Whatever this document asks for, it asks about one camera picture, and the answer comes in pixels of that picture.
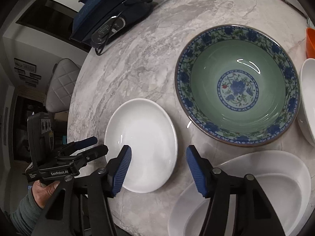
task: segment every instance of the power cord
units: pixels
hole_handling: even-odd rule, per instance
[[[108,31],[108,34],[107,34],[107,37],[106,37],[105,41],[100,45],[100,47],[95,48],[95,53],[97,54],[97,56],[100,56],[100,55],[104,54],[104,53],[103,53],[104,47],[107,45],[108,40],[109,40],[109,38],[111,37],[111,36],[110,36],[111,30],[113,29],[113,27],[114,27],[116,21],[118,20],[119,16],[120,16],[123,12],[125,12],[127,9],[131,8],[131,7],[132,7],[133,5],[135,5],[135,4],[138,4],[138,3],[145,3],[145,2],[152,2],[152,1],[153,1],[153,0],[142,0],[142,1],[139,1],[139,2],[136,2],[136,3],[132,3],[132,4],[126,4],[126,3],[124,4],[125,6],[127,6],[127,8],[125,8],[124,10],[122,10],[121,12],[118,13],[118,15],[116,16],[115,20],[113,21],[113,23],[111,24],[111,26],[110,26],[110,28],[109,28],[109,31]]]

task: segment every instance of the blue and green bowl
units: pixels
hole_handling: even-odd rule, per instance
[[[193,38],[178,59],[175,84],[192,122],[235,146],[274,141],[300,105],[299,79],[288,54],[247,26],[217,26]]]

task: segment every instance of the chair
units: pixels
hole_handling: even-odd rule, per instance
[[[49,84],[46,109],[57,113],[68,111],[75,83],[80,68],[70,59],[62,59],[53,69],[53,77]]]

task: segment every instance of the blue floral rim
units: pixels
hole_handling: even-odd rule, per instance
[[[194,62],[207,47],[225,40],[242,40],[259,46],[273,58],[282,72],[286,89],[285,102],[278,118],[265,129],[238,133],[221,128],[203,114],[194,100],[190,87],[190,74]],[[260,146],[276,140],[293,123],[300,105],[298,75],[287,53],[272,38],[247,26],[217,26],[193,38],[177,61],[175,86],[182,108],[199,129],[219,141],[236,146]]]

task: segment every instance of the screw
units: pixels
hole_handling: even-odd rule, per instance
[[[253,181],[255,179],[255,177],[252,174],[247,174],[246,175],[247,180],[249,181]]]
[[[73,179],[73,177],[71,175],[65,176],[65,181],[69,182]]]
[[[216,175],[220,174],[221,171],[222,171],[222,170],[219,169],[219,168],[213,168],[213,169],[212,169],[212,172],[215,173]]]
[[[106,172],[106,168],[99,168],[97,173],[104,174]]]

